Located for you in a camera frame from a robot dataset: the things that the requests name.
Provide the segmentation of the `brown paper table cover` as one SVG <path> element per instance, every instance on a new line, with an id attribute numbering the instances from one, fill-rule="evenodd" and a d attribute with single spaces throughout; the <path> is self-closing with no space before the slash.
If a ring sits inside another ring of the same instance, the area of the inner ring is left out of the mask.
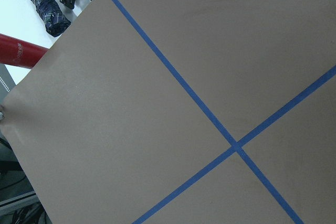
<path id="1" fill-rule="evenodd" d="M 4 114 L 53 223 L 335 223 L 335 0 L 93 0 Z"/>

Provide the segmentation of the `red cylinder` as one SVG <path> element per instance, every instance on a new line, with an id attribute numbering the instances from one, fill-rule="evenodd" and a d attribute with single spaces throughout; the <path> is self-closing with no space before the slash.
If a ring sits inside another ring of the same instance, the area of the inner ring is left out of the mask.
<path id="1" fill-rule="evenodd" d="M 48 48 L 1 34 L 1 63 L 32 69 Z"/>

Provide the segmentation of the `folded blue plaid umbrella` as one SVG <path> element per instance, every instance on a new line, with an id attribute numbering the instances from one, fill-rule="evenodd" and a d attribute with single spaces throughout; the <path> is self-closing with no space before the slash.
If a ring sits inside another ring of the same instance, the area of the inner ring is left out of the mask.
<path id="1" fill-rule="evenodd" d="M 45 25 L 45 30 L 53 37 L 60 36 L 71 21 L 63 14 L 56 0 L 31 0 L 36 12 Z"/>

